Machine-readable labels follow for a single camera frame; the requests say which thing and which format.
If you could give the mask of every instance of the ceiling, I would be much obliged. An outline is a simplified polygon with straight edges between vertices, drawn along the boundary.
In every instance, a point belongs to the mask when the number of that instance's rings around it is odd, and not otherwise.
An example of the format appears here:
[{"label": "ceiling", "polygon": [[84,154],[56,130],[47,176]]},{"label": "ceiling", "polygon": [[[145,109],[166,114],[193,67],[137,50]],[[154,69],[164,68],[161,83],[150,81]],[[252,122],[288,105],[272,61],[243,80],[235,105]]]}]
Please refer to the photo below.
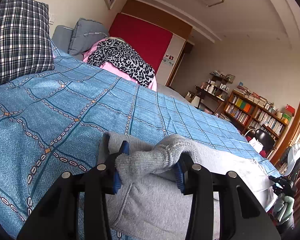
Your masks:
[{"label": "ceiling", "polygon": [[211,42],[228,38],[263,38],[300,50],[300,31],[287,0],[224,0],[206,7],[197,0],[141,0],[191,24]]}]

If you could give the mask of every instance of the green glove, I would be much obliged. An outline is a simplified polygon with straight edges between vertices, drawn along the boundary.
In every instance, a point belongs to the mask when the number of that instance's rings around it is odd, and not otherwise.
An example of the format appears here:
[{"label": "green glove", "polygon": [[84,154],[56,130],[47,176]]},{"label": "green glove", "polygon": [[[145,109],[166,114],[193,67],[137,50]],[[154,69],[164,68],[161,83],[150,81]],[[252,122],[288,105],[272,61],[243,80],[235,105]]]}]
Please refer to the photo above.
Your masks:
[{"label": "green glove", "polygon": [[279,225],[288,221],[293,215],[294,198],[281,193],[274,204],[272,215],[277,219]]}]

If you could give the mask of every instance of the plaid pillow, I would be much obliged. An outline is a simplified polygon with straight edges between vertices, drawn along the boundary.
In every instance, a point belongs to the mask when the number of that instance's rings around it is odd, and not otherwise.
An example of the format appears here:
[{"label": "plaid pillow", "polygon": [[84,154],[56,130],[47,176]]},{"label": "plaid pillow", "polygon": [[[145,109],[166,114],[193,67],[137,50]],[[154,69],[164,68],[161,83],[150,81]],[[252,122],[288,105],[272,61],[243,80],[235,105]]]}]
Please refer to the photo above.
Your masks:
[{"label": "plaid pillow", "polygon": [[34,0],[2,0],[0,84],[52,69],[49,6]]}]

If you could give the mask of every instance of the pink blanket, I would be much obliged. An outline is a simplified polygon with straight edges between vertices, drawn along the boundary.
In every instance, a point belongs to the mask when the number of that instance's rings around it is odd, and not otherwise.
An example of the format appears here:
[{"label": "pink blanket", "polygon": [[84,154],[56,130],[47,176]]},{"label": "pink blanket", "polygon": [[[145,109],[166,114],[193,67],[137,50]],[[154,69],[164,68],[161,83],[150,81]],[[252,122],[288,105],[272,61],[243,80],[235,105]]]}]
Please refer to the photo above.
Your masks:
[{"label": "pink blanket", "polygon": [[[102,39],[102,40],[96,42],[95,44],[93,44],[92,48],[91,48],[90,50],[88,50],[88,51],[83,55],[83,62],[87,62],[87,61],[88,61],[88,58],[89,58],[89,56],[90,56],[90,54],[91,54],[92,52],[94,52],[95,50],[97,50],[99,42],[105,41],[106,39],[107,39],[107,38]],[[105,70],[107,70],[107,71],[109,71],[109,72],[111,72],[111,73],[113,73],[113,74],[115,74],[115,75],[117,75],[117,76],[119,76],[119,77],[122,77],[122,78],[124,78],[124,79],[126,79],[126,80],[130,80],[130,81],[135,82],[135,83],[138,84],[138,81],[137,81],[137,80],[135,80],[134,78],[130,77],[127,73],[125,73],[125,72],[119,70],[117,67],[115,67],[114,65],[112,65],[112,63],[110,63],[110,62],[105,62],[105,63],[103,63],[103,64],[100,66],[100,68],[105,69]],[[150,83],[150,85],[148,86],[148,88],[151,89],[151,90],[153,90],[153,91],[157,91],[157,81],[156,81],[155,77],[153,78],[153,80],[152,80],[152,82]]]}]

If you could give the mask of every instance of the blue bedspread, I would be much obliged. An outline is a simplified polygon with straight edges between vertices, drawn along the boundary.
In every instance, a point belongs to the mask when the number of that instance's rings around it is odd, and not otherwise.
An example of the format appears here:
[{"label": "blue bedspread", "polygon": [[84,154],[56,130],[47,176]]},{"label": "blue bedspread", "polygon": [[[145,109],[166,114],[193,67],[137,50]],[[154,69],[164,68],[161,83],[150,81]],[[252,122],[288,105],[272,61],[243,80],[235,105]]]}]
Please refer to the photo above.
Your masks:
[{"label": "blue bedspread", "polygon": [[52,47],[55,70],[0,86],[0,223],[11,236],[63,171],[96,165],[104,131],[151,144],[178,133],[279,176],[231,123]]}]

